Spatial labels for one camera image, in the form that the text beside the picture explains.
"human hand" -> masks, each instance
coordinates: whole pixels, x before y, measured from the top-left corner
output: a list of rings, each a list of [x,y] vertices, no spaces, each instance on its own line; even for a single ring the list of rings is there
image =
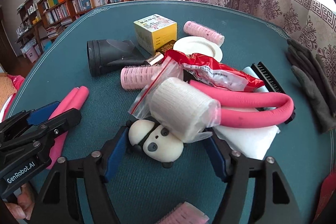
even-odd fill
[[[21,186],[21,194],[17,197],[17,203],[5,203],[15,219],[30,220],[35,205],[35,198],[29,183]]]

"panda eye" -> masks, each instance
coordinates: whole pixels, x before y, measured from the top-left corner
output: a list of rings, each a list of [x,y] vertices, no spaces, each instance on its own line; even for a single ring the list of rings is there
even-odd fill
[[[163,129],[161,129],[161,135],[166,137],[169,134],[169,130],[166,129],[165,127]]]
[[[156,151],[157,148],[158,148],[158,146],[157,146],[156,143],[150,143],[150,144],[148,145],[148,147],[147,147],[148,151],[150,151],[150,152],[154,152],[154,151]]]

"yellow box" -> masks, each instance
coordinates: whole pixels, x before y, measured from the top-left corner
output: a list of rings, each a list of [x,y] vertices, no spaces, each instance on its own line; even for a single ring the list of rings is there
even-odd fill
[[[169,42],[177,40],[177,23],[158,14],[134,21],[138,43],[150,54]]]

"screw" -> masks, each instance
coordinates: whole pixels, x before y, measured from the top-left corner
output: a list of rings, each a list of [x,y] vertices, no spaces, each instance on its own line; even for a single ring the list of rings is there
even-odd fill
[[[57,159],[57,162],[59,163],[59,164],[62,164],[62,163],[64,163],[65,162],[65,157],[59,157],[58,159]]]
[[[34,147],[38,147],[40,144],[41,144],[41,143],[40,143],[39,141],[37,141],[37,142],[34,142],[34,143],[33,143],[33,146],[34,146]]]
[[[239,151],[237,151],[237,150],[233,150],[233,151],[232,151],[232,155],[235,156],[235,157],[240,157],[241,152],[239,152]]]
[[[275,162],[274,158],[272,157],[267,157],[266,158],[266,161],[269,163],[269,164],[273,164]]]
[[[101,156],[101,152],[100,151],[93,151],[92,153],[91,153],[91,156],[92,157],[94,157],[94,158],[98,158],[98,157],[100,157]]]

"black comb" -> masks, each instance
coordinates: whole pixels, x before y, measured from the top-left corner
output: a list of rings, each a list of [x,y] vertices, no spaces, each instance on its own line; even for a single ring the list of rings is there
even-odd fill
[[[269,92],[280,92],[286,94],[286,92],[280,86],[279,82],[275,79],[275,77],[271,74],[271,72],[266,68],[266,66],[262,62],[259,62],[257,65],[253,63],[251,65],[251,69],[260,78],[260,80],[264,81],[265,87]],[[296,114],[294,110],[292,115],[288,118],[288,120],[285,121],[285,124],[288,124],[295,118]]]

